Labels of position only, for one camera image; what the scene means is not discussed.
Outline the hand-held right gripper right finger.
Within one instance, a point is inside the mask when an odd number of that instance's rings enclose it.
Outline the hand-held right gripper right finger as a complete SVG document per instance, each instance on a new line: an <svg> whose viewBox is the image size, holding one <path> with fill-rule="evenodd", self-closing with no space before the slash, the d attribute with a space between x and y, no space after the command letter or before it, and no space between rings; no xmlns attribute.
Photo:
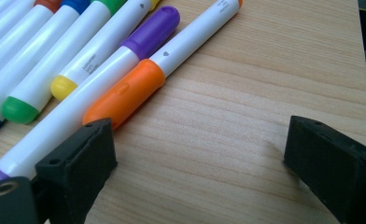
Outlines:
<svg viewBox="0 0 366 224"><path fill-rule="evenodd" d="M366 146L313 119L293 116L284 163L342 224L366 224Z"/></svg>

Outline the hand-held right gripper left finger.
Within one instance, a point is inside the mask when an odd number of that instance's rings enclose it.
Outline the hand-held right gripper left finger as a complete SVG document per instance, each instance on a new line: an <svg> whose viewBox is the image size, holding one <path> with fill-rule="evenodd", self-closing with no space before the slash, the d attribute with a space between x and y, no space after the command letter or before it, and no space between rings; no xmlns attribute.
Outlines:
<svg viewBox="0 0 366 224"><path fill-rule="evenodd" d="M111 120L82 126L35 165L40 220L84 224L116 167Z"/></svg>

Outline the orange capped white marker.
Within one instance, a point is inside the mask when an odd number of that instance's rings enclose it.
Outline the orange capped white marker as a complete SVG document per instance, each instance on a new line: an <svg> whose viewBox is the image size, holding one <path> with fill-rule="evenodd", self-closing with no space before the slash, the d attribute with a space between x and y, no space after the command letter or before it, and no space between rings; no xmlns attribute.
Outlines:
<svg viewBox="0 0 366 224"><path fill-rule="evenodd" d="M164 84L168 76L237 14L243 1L218 0L210 6L99 97L88 108L82 122L111 119L111 125L119 127Z"/></svg>

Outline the light green capped white marker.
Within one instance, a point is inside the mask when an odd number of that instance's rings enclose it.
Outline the light green capped white marker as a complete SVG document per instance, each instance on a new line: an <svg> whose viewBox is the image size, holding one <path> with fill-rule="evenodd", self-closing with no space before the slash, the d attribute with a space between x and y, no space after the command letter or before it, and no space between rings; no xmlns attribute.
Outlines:
<svg viewBox="0 0 366 224"><path fill-rule="evenodd" d="M4 119L33 121L51 98L52 80L73 60L126 0L91 0L89 6L2 103Z"/></svg>

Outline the dark blue capped white marker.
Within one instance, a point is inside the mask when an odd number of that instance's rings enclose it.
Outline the dark blue capped white marker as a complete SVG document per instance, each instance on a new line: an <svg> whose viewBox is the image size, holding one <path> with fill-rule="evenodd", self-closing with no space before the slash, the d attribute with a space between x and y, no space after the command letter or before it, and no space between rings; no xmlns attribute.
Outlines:
<svg viewBox="0 0 366 224"><path fill-rule="evenodd" d="M2 104L44 55L89 6L91 0L63 0L59 9L0 69L0 126L5 120Z"/></svg>

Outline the yellow capped white marker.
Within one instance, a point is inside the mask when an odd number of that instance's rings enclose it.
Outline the yellow capped white marker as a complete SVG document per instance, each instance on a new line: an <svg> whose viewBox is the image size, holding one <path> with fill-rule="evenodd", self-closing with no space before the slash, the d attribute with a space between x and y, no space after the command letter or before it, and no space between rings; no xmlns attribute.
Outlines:
<svg viewBox="0 0 366 224"><path fill-rule="evenodd" d="M120 43L160 1L127 0L52 80L52 96L60 101L65 99L118 49Z"/></svg>

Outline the brown capped white marker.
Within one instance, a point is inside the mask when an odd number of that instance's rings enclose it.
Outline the brown capped white marker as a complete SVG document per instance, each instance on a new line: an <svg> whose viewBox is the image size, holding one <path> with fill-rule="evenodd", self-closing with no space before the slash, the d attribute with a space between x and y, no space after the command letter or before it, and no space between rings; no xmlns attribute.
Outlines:
<svg viewBox="0 0 366 224"><path fill-rule="evenodd" d="M34 6L0 38L0 70L59 9L62 0L35 0Z"/></svg>

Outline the purple capped white marker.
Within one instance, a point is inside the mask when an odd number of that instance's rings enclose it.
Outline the purple capped white marker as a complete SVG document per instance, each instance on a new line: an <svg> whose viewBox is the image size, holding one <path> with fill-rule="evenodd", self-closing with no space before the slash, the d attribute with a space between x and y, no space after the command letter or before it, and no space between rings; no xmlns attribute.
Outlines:
<svg viewBox="0 0 366 224"><path fill-rule="evenodd" d="M175 7L153 13L120 47L0 159L0 181L36 175L35 165L82 125L84 114L108 88L153 53L180 22Z"/></svg>

